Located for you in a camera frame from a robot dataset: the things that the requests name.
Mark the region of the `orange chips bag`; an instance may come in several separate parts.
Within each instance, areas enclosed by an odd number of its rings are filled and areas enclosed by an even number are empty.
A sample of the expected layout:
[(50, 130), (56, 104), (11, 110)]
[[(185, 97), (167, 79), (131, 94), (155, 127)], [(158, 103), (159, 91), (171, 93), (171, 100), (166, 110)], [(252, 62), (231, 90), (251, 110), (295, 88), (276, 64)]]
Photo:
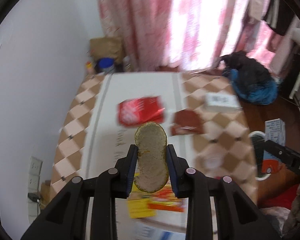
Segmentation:
[(147, 206), (149, 209), (153, 210), (173, 212), (185, 211), (185, 202), (175, 196), (169, 180), (162, 189), (150, 194)]

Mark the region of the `white round trash bin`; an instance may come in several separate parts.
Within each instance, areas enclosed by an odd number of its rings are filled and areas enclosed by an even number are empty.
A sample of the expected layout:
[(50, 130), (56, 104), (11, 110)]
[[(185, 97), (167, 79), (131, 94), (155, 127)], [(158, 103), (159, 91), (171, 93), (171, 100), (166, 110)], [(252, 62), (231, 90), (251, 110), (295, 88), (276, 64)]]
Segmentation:
[(249, 138), (253, 144), (255, 159), (257, 165), (257, 181), (264, 181), (270, 177), (270, 174), (262, 173), (262, 162), (263, 162), (263, 153), (264, 153), (264, 140), (265, 134), (261, 131), (253, 131), (249, 134)]

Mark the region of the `red blanket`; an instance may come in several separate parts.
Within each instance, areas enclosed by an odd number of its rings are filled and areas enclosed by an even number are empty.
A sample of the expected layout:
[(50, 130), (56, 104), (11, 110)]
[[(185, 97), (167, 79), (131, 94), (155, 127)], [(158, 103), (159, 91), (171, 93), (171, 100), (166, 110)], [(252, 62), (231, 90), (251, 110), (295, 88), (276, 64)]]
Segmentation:
[(290, 210), (292, 208), (292, 202), (296, 198), (298, 187), (299, 184), (295, 184), (276, 197), (270, 197), (268, 199), (258, 201), (257, 206), (260, 209), (270, 207), (284, 207)]

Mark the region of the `white printed paper box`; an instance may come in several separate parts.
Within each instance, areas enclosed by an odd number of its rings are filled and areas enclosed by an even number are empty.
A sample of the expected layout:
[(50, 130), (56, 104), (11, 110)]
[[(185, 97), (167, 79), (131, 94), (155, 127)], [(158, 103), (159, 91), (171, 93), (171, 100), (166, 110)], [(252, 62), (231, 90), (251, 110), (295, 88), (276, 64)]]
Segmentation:
[(265, 140), (271, 140), (281, 146), (286, 145), (286, 127), (281, 119), (273, 119), (265, 122)]

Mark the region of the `yellow red box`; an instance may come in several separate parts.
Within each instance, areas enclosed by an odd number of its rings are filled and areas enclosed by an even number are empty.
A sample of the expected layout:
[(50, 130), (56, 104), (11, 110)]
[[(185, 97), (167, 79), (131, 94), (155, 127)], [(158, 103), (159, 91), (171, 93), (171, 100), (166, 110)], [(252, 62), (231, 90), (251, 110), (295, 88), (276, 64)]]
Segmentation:
[(127, 207), (130, 218), (139, 219), (154, 217), (157, 212), (148, 207), (150, 199), (151, 194), (139, 190), (133, 182), (132, 191), (127, 198)]

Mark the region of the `blue and black clothes pile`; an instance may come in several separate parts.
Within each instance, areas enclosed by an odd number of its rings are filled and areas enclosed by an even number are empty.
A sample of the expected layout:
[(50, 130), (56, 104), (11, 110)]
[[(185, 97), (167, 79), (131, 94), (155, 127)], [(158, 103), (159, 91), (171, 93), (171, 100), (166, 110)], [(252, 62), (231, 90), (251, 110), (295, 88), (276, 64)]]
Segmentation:
[(255, 105), (269, 105), (278, 95), (278, 88), (269, 70), (244, 51), (219, 58), (225, 64), (223, 76), (227, 77), (234, 91), (242, 100)]

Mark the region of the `white cardboard box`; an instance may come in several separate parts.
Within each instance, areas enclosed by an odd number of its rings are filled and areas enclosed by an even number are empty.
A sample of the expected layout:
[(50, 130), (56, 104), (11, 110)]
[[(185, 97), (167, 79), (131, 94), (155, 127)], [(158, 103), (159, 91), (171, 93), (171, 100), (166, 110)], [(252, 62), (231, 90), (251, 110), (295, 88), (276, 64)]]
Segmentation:
[(237, 96), (214, 92), (205, 94), (204, 107), (211, 112), (233, 112), (241, 109)]

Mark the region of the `checkered brown tablecloth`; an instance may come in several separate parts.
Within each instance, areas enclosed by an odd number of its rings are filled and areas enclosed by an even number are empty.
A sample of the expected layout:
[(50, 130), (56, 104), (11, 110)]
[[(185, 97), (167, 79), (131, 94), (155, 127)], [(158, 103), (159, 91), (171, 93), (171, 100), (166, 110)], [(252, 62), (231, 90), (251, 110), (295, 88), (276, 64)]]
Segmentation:
[(158, 170), (171, 144), (178, 156), (207, 177), (230, 176), (255, 202), (256, 160), (238, 101), (211, 107), (209, 96), (234, 95), (224, 77), (187, 73), (88, 75), (70, 109), (56, 148), (54, 197), (75, 176), (99, 176), (127, 155), (130, 145), (150, 144)]

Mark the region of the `dark red snack packet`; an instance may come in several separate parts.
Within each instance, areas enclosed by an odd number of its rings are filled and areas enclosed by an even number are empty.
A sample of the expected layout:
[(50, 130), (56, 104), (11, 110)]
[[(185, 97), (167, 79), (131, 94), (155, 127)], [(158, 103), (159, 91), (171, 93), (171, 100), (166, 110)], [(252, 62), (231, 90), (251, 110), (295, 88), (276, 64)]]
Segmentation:
[(190, 109), (175, 112), (171, 126), (171, 135), (204, 134), (203, 121)]

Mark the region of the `red cola can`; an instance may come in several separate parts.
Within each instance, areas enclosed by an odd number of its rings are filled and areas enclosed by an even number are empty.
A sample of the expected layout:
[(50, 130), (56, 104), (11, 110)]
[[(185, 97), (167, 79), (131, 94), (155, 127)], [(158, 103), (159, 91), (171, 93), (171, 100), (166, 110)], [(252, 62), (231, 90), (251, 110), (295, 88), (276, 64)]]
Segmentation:
[(160, 96), (125, 100), (117, 105), (117, 120), (125, 127), (137, 127), (153, 121), (165, 121), (165, 107)]

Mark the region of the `hanging clothes rack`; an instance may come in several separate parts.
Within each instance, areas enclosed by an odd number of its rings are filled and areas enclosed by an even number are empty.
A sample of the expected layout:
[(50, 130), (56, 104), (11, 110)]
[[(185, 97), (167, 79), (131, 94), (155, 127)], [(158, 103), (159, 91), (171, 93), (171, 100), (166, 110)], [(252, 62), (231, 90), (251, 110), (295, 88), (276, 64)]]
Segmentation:
[[(250, 17), (249, 20), (253, 20), (253, 32), (252, 38), (253, 44), (251, 45), (251, 50), (248, 52), (250, 58), (256, 59), (263, 66), (270, 66), (274, 68), (282, 60), (287, 60), (288, 54), (290, 52), (284, 52), (286, 42), (288, 40), (292, 41), (292, 36), (296, 30), (296, 24), (300, 23), (295, 16), (292, 9), (287, 5), (284, 0), (270, 0), (266, 12), (263, 12), (264, 0), (261, 0), (261, 16), (257, 19)], [(260, 32), (260, 26), (265, 27), (265, 30)], [(262, 44), (257, 45), (255, 49), (255, 42), (258, 37), (263, 38), (262, 41), (268, 44), (268, 47), (262, 46)], [(300, 55), (298, 56), (296, 62), (290, 60), (289, 63), (296, 63), (294, 67), (290, 70), (296, 70), (297, 72), (291, 72), (290, 74), (300, 74)], [(257, 85), (256, 89), (253, 90), (253, 102), (261, 105), (268, 105), (275, 101), (278, 94), (278, 87), (275, 80), (270, 77), (268, 81), (262, 82), (261, 85)]]

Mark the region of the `blue lid jar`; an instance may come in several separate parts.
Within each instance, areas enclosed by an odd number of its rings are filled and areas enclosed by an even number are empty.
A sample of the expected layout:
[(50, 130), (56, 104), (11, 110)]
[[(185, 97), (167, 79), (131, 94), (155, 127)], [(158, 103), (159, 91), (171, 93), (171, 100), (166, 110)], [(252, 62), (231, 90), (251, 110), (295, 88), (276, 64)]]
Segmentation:
[(97, 68), (100, 72), (111, 74), (115, 70), (115, 60), (109, 57), (99, 59)]

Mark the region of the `brown paper bag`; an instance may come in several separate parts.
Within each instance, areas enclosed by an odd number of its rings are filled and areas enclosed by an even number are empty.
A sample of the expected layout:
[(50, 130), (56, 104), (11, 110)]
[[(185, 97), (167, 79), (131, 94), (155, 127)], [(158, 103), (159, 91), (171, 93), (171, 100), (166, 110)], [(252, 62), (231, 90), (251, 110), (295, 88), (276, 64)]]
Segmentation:
[(116, 63), (122, 63), (125, 51), (120, 37), (92, 38), (89, 41), (90, 55), (94, 61), (101, 58), (114, 59)]

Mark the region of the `pink floral curtain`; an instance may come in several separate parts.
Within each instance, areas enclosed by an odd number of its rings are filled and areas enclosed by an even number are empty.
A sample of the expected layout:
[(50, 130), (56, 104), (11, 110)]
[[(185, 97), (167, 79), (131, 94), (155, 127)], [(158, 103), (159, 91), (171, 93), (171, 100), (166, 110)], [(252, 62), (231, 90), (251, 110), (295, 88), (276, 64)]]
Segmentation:
[(132, 68), (203, 70), (235, 51), (269, 66), (272, 30), (249, 6), (270, 0), (98, 0), (107, 36), (122, 43)]

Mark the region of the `white wall socket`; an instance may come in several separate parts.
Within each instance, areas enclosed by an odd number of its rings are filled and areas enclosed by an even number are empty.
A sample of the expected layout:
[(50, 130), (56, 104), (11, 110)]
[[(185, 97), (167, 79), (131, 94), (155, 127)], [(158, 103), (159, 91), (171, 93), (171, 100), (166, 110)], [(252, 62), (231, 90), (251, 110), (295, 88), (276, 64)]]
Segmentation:
[(28, 188), (38, 191), (40, 183), (40, 173), (43, 162), (35, 157), (30, 157)]

